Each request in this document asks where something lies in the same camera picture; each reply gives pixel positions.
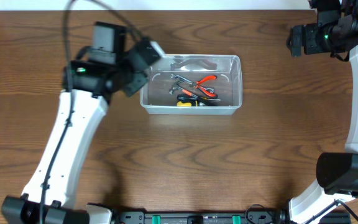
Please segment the silver combination wrench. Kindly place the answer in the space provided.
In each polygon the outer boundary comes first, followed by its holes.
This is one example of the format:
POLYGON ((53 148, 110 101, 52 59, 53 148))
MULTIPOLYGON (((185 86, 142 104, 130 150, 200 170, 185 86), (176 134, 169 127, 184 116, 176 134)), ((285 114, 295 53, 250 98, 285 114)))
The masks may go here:
POLYGON ((192 80, 189 80, 188 78, 185 78, 181 75, 175 75, 175 74, 171 74, 170 75, 170 78, 173 78, 173 79, 177 79, 179 80, 180 82, 186 82, 187 84, 189 84, 190 86, 194 87, 196 86, 196 82, 192 81, 192 80))

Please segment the clear plastic container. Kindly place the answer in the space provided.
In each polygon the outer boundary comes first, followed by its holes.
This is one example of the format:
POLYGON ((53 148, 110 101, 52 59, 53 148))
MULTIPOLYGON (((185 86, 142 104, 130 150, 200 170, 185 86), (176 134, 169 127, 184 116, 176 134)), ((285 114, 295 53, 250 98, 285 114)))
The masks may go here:
MULTIPOLYGON (((242 69, 236 55, 207 54, 168 54, 148 70, 149 82, 140 91, 140 104, 150 114, 192 114, 192 115, 232 115, 242 105, 242 69), (194 82, 208 75, 217 79, 209 82, 218 97, 211 99, 217 106, 180 107, 177 96, 183 93, 169 90, 179 81, 170 78, 171 74, 181 75, 194 82)), ((181 82, 180 86, 201 96, 202 92, 181 82)))

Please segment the black orange nail puller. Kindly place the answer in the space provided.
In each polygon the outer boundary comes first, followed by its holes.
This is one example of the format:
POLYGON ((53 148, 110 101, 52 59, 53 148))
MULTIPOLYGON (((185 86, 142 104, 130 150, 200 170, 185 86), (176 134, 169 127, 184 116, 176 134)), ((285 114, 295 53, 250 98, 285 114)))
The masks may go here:
POLYGON ((199 95, 197 95, 197 94, 195 94, 195 93, 193 93, 193 92, 191 92, 191 91, 189 91, 189 90, 187 90, 187 89, 181 87, 181 86, 180 86, 180 83, 181 83, 180 81, 175 82, 175 83, 172 85, 171 89, 169 90, 169 94, 172 95, 176 90, 180 90, 180 91, 181 91, 183 94, 185 94, 185 95, 204 98, 204 97, 201 97, 201 96, 199 96, 199 95))

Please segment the stubby yellow black screwdriver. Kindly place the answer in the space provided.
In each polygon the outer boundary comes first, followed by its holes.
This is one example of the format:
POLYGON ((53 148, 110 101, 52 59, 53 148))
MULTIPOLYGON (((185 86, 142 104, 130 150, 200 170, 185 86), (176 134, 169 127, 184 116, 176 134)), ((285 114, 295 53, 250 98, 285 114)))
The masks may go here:
POLYGON ((180 107, 200 107, 200 106, 205 106, 204 103, 197 101, 197 100, 183 100, 183 101, 179 101, 177 103, 177 106, 180 107))

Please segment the slim black yellow screwdriver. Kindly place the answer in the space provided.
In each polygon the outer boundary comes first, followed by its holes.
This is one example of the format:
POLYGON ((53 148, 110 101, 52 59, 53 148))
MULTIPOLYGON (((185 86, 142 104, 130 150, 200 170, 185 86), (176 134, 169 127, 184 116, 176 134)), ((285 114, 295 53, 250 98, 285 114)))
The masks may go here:
POLYGON ((197 100, 197 101, 204 103, 205 106, 217 106, 217 104, 214 101, 211 101, 210 99, 200 98, 200 97, 195 97, 195 96, 188 96, 185 94, 177 96, 178 102, 183 101, 183 100, 197 100))

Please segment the red handled pliers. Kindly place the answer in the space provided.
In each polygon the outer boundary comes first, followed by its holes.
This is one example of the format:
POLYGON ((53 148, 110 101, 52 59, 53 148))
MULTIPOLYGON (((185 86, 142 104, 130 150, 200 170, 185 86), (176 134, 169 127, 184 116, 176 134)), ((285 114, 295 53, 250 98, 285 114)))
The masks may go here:
POLYGON ((217 98, 218 95, 216 93, 216 90, 209 84, 209 82, 214 81, 217 79, 216 75, 208 75, 203 77, 202 79, 195 82, 193 87, 208 98, 217 98))

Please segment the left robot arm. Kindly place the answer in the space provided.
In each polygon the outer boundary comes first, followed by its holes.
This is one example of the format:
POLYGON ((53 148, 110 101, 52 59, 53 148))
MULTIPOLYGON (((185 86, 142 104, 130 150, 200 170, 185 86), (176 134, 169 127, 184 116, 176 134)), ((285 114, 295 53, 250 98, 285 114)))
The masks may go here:
POLYGON ((63 71, 55 124, 36 171, 19 197, 7 196, 8 223, 118 223, 111 208, 94 203, 75 209, 80 172, 112 95, 138 92, 147 69, 164 55, 159 44, 126 26, 97 22, 93 43, 63 71))

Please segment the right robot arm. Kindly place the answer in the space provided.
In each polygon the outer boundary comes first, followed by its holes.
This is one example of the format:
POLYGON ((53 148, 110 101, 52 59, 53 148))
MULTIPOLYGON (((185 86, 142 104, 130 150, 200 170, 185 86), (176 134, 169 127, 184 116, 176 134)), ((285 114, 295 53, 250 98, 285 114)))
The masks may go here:
POLYGON ((313 24, 294 26, 287 39, 292 57, 329 53, 350 62, 352 111, 344 152, 324 152, 314 182, 278 212, 276 223, 340 223, 332 211, 358 198, 358 0, 310 0, 317 14, 313 24))

